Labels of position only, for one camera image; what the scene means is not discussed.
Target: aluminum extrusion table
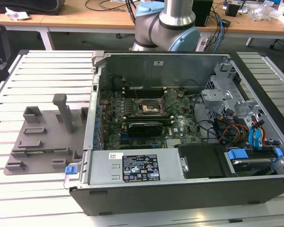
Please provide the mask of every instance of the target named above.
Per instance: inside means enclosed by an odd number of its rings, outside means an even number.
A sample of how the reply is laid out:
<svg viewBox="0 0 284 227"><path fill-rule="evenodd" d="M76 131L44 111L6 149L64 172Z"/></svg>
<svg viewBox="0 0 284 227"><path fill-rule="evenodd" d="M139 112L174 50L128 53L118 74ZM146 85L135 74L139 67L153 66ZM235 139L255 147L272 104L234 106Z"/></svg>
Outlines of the aluminum extrusion table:
<svg viewBox="0 0 284 227"><path fill-rule="evenodd" d="M257 53L239 55L273 101L277 105L284 102L284 75L279 69ZM5 176L3 168L26 106L55 110L51 100L57 92L68 95L71 109L89 105L91 56L92 51L23 52L11 66L10 78L1 83L0 226L284 226L284 194L259 205L88 217L64 189L64 173ZM284 104L278 107L284 113ZM242 222L230 224L230 219Z"/></svg>

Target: white label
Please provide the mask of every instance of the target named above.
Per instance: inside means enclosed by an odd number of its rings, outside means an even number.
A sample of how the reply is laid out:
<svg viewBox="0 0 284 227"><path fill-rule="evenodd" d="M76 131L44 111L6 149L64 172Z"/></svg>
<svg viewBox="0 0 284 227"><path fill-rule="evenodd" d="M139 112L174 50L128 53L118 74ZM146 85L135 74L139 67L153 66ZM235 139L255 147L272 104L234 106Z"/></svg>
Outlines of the white label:
<svg viewBox="0 0 284 227"><path fill-rule="evenodd" d="M109 153L108 159L122 159L123 153Z"/></svg>
<svg viewBox="0 0 284 227"><path fill-rule="evenodd" d="M153 65L154 66L163 66L163 61L154 61Z"/></svg>

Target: blue tab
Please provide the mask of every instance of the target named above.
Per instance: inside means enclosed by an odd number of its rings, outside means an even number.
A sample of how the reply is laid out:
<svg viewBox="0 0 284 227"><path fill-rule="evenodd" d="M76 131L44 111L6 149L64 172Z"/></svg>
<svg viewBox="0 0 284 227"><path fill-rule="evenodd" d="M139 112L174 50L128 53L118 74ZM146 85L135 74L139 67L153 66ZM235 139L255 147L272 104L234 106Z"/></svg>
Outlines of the blue tab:
<svg viewBox="0 0 284 227"><path fill-rule="evenodd" d="M77 174L77 167L76 166L67 166L65 168L66 175Z"/></svg>
<svg viewBox="0 0 284 227"><path fill-rule="evenodd" d="M230 160L235 159L235 156L232 151L228 151L227 154Z"/></svg>
<svg viewBox="0 0 284 227"><path fill-rule="evenodd" d="M256 136L255 136L254 146L256 148L258 148L259 150L262 150L262 147L259 144L260 137L261 137L261 130L257 130Z"/></svg>
<svg viewBox="0 0 284 227"><path fill-rule="evenodd" d="M248 155L245 149L231 149L230 151L227 152L227 154L230 160L248 158Z"/></svg>
<svg viewBox="0 0 284 227"><path fill-rule="evenodd" d="M249 135L248 135L248 143L252 145L252 139L254 137L255 129L253 127L250 128Z"/></svg>
<svg viewBox="0 0 284 227"><path fill-rule="evenodd" d="M148 1L137 6L136 17L160 13L164 9L164 2Z"/></svg>
<svg viewBox="0 0 284 227"><path fill-rule="evenodd" d="M283 155L283 152L281 151L280 148L276 148L276 149L275 149L275 153L276 153L276 155L277 155L278 157L280 157L280 156Z"/></svg>

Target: floor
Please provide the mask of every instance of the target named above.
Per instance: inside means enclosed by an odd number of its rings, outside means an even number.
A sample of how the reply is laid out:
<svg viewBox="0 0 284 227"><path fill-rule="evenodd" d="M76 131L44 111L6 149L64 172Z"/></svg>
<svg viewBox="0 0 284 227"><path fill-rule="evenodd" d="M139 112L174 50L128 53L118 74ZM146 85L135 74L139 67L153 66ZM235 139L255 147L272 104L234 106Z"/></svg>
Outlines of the floor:
<svg viewBox="0 0 284 227"><path fill-rule="evenodd" d="M43 50L43 43L37 38L37 32L9 31L12 56L10 62L16 57L19 50ZM52 33L56 50L120 50L126 51L134 42L133 34L122 34L117 39L115 34L104 33ZM220 45L219 52L265 52L280 68L284 68L284 43L276 43L274 49L269 49L272 39L255 39L251 47L246 47L246 38L225 38Z"/></svg>

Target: warning label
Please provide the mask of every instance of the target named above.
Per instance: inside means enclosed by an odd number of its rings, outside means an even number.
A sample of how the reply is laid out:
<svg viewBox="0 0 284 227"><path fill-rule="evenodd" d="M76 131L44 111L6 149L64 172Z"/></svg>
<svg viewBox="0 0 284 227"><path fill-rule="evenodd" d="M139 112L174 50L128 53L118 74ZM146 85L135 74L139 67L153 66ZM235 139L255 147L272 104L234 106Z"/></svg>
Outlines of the warning label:
<svg viewBox="0 0 284 227"><path fill-rule="evenodd" d="M159 181L160 172L157 155L123 156L123 181Z"/></svg>

